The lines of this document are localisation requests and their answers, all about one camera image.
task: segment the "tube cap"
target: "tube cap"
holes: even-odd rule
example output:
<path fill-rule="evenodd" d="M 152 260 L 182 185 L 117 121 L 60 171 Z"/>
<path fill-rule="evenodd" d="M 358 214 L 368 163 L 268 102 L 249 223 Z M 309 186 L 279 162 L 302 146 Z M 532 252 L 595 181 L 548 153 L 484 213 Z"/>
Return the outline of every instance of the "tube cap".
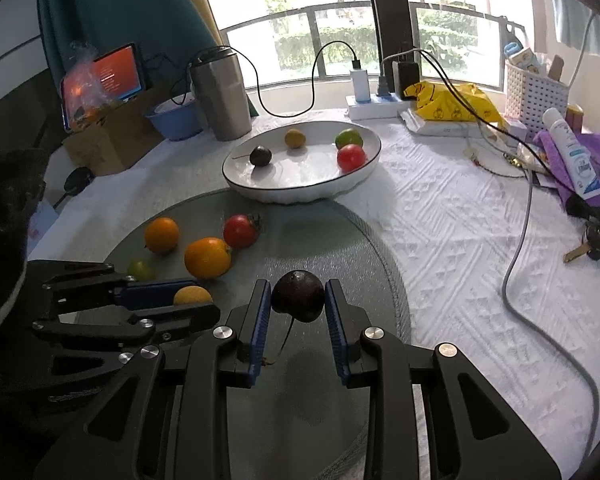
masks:
<path fill-rule="evenodd" d="M 557 123 L 558 121 L 564 120 L 564 117 L 562 116 L 562 114 L 558 111 L 557 108 L 549 108 L 543 115 L 542 115 L 542 122 L 544 123 L 544 126 L 546 126 L 548 129 L 551 129 L 551 127 Z"/>

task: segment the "purple cloth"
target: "purple cloth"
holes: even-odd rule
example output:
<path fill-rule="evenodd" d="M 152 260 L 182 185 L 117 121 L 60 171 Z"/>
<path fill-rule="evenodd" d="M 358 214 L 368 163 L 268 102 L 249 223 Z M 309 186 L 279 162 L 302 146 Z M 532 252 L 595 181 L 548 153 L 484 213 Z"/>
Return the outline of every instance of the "purple cloth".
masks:
<path fill-rule="evenodd" d="M 587 148 L 596 161 L 600 164 L 600 134 L 575 135 L 580 144 Z M 541 130 L 536 135 L 534 142 L 538 146 L 542 146 L 544 148 L 544 152 L 549 158 L 549 167 L 551 168 L 551 172 L 566 184 L 571 184 L 573 186 L 573 182 L 571 181 L 569 173 L 567 173 L 567 168 L 564 165 L 564 161 L 558 152 L 558 148 L 555 147 L 554 140 L 551 138 L 551 135 L 549 135 L 549 132 Z M 561 186 L 558 182 L 556 182 L 556 184 L 558 186 L 558 193 L 560 194 L 560 198 L 562 200 L 562 205 L 567 208 L 567 200 L 573 195 L 573 193 L 564 186 Z M 600 195 L 589 198 L 586 202 L 591 207 L 600 207 Z"/>

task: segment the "metal railing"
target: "metal railing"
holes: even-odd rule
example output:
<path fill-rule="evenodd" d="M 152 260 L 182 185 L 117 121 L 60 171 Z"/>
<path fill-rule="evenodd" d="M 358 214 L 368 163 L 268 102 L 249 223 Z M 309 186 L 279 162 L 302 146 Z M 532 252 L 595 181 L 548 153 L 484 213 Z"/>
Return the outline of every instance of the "metal railing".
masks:
<path fill-rule="evenodd" d="M 426 4 L 420 2 L 410 2 L 410 14 L 411 14 L 411 30 L 413 31 L 413 44 L 414 46 L 420 47 L 420 27 L 418 26 L 418 14 L 417 9 L 432 9 L 432 10 L 443 10 L 446 12 L 453 12 L 456 14 L 464 14 L 465 16 L 472 16 L 474 18 L 483 18 L 490 22 L 495 22 L 498 24 L 498 31 L 500 33 L 500 79 L 498 86 L 485 85 L 487 88 L 493 88 L 496 90 L 504 90 L 504 78 L 505 78 L 505 55 L 504 55 L 504 47 L 509 41 L 507 41 L 507 37 L 509 35 L 509 29 L 511 32 L 516 29 L 522 31 L 522 33 L 526 36 L 526 30 L 523 25 L 519 23 L 515 23 L 507 19 L 506 16 L 493 16 L 491 14 L 486 14 L 484 12 L 478 12 L 476 10 L 465 9 L 463 7 L 453 7 L 448 5 L 440 5 L 440 4 Z M 316 12 L 320 12 L 322 10 L 331 10 L 331 9 L 352 9 L 352 8 L 360 8 L 360 7 L 369 7 L 371 8 L 371 1 L 369 0 L 359 0 L 355 2 L 335 2 L 332 4 L 321 4 L 315 6 L 307 6 L 302 7 L 301 9 L 291 9 L 291 10 L 283 10 L 282 12 L 276 12 L 274 14 L 268 14 L 267 16 L 262 16 L 260 18 L 255 18 L 253 20 L 248 20 L 246 22 L 238 23 L 237 25 L 232 25 L 231 27 L 223 28 L 220 30 L 220 36 L 224 44 L 231 45 L 229 43 L 229 32 L 234 30 L 239 30 L 240 28 L 249 27 L 250 25 L 255 25 L 256 23 L 268 22 L 270 20 L 277 20 L 280 18 L 286 18 L 287 16 L 297 16 L 298 14 L 305 14 L 307 18 L 307 22 L 309 25 L 309 32 L 311 35 L 312 45 L 314 48 L 314 56 L 318 54 L 318 51 L 322 47 L 322 41 L 320 40 L 320 31 L 318 30 L 318 23 L 316 19 Z M 341 80 L 344 78 L 348 78 L 348 75 L 327 75 L 326 67 L 324 64 L 324 58 L 322 54 L 318 58 L 317 63 L 318 74 L 315 77 L 316 80 L 319 81 L 332 81 L 332 80 Z M 311 81 L 311 78 L 296 78 L 291 80 L 279 81 L 275 83 L 260 85 L 261 88 L 271 88 L 280 85 L 286 85 L 289 83 L 297 83 L 297 82 L 307 82 Z"/>

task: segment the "white tube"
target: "white tube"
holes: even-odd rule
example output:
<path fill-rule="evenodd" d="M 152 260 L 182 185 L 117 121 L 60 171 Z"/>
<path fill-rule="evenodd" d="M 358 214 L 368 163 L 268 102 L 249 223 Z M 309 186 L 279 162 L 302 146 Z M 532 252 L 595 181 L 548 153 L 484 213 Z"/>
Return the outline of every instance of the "white tube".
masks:
<path fill-rule="evenodd" d="M 589 152 L 578 142 L 571 128 L 556 108 L 549 108 L 542 116 L 555 147 L 573 182 L 573 189 L 583 199 L 600 194 L 600 179 L 589 161 Z"/>
<path fill-rule="evenodd" d="M 353 95 L 357 103 L 370 103 L 371 90 L 369 89 L 369 76 L 366 70 L 354 69 L 351 71 L 351 81 L 353 82 Z"/>

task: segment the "car key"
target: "car key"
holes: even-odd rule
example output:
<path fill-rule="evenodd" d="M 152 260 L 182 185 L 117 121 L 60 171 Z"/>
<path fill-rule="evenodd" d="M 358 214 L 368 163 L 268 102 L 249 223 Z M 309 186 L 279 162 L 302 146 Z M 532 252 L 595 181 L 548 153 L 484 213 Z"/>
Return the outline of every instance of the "car key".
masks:
<path fill-rule="evenodd" d="M 563 256 L 562 260 L 566 264 L 572 262 L 580 256 L 583 256 L 584 254 L 587 254 L 589 258 L 595 262 L 600 260 L 600 225 L 588 223 L 585 234 L 587 241 L 584 242 L 580 247 Z"/>

